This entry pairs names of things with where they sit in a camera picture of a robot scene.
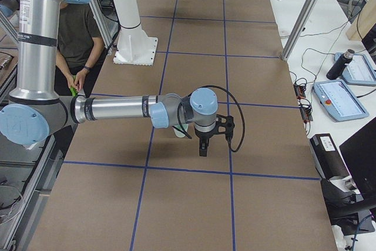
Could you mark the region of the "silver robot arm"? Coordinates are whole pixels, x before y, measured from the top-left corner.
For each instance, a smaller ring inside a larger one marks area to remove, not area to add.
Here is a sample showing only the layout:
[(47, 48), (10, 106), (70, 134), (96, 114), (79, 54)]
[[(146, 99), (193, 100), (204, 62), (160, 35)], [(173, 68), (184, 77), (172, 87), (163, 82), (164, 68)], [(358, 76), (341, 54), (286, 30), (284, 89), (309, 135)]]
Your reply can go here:
[(170, 93), (96, 99), (55, 92), (62, 1), (20, 0), (17, 83), (9, 104), (1, 110), (1, 133), (13, 143), (30, 145), (76, 123), (144, 117), (155, 128), (192, 123), (200, 140), (199, 154), (206, 156), (209, 140), (218, 134), (220, 125), (217, 97), (208, 87), (185, 97)]

